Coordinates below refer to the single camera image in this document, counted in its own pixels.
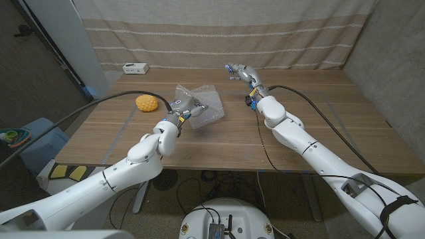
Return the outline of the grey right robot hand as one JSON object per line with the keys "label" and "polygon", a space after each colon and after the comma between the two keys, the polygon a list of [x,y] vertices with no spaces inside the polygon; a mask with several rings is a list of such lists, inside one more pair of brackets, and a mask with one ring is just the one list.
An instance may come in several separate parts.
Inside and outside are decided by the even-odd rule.
{"label": "grey right robot hand", "polygon": [[257,71],[251,66],[243,64],[228,63],[225,68],[231,74],[231,80],[239,80],[247,83],[249,87],[256,91],[261,98],[269,96],[269,91],[264,87]]}

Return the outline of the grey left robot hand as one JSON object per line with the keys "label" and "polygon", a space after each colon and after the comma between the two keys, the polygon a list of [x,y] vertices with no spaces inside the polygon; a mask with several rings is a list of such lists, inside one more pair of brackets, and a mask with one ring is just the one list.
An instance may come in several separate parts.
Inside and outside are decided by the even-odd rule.
{"label": "grey left robot hand", "polygon": [[171,111],[167,113],[164,121],[168,121],[181,127],[185,120],[190,117],[200,116],[209,107],[201,104],[201,102],[193,96],[184,96],[178,98],[171,103]]}

